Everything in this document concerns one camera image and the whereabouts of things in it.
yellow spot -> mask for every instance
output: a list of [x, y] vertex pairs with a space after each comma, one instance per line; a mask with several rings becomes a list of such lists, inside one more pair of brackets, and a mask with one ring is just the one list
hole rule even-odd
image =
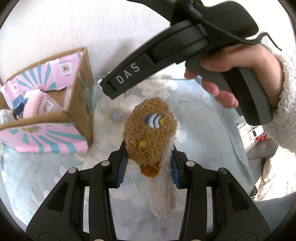
[[147, 146], [147, 141], [140, 141], [139, 142], [139, 147], [146, 147]]
[[160, 123], [161, 125], [163, 125], [163, 124], [165, 123], [164, 119], [161, 118], [161, 119], [159, 120], [159, 123]]

embroidered patch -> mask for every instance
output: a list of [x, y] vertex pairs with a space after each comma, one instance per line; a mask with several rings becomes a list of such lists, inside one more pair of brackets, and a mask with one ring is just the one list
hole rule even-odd
[[159, 128], [162, 123], [163, 118], [161, 118], [161, 115], [158, 115], [157, 113], [149, 114], [145, 117], [145, 124], [151, 128]]

fuzzy white sleeve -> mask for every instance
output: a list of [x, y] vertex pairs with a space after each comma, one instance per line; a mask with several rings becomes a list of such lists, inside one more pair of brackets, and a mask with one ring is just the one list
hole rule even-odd
[[277, 50], [274, 56], [283, 66], [284, 83], [274, 119], [264, 129], [279, 146], [296, 152], [296, 55]]

hand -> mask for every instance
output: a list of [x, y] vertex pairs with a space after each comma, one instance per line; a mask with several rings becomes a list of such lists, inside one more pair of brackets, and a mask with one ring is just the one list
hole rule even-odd
[[[225, 72], [233, 67], [253, 68], [256, 76], [265, 90], [270, 105], [276, 107], [280, 100], [280, 94], [284, 81], [284, 73], [281, 64], [267, 49], [261, 45], [234, 45], [228, 46], [211, 56], [205, 57], [201, 65], [210, 71]], [[186, 69], [184, 77], [193, 79], [197, 75]], [[224, 108], [231, 109], [238, 106], [238, 101], [228, 91], [219, 90], [212, 82], [202, 80], [202, 87], [215, 96], [216, 101]]]

metal screw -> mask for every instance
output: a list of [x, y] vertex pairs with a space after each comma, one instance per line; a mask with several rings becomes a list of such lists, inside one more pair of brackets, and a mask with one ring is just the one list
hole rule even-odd
[[102, 165], [103, 167], [109, 166], [109, 164], [110, 164], [109, 161], [102, 161], [102, 162], [101, 162], [101, 165]]
[[186, 162], [186, 165], [189, 167], [193, 167], [195, 165], [195, 163], [193, 161], [188, 161], [188, 162]]
[[228, 171], [227, 171], [225, 168], [221, 168], [221, 169], [220, 169], [220, 172], [221, 172], [222, 174], [226, 174], [226, 173], [228, 173]]
[[71, 167], [69, 170], [68, 170], [68, 173], [75, 173], [76, 172], [76, 168], [75, 167]]

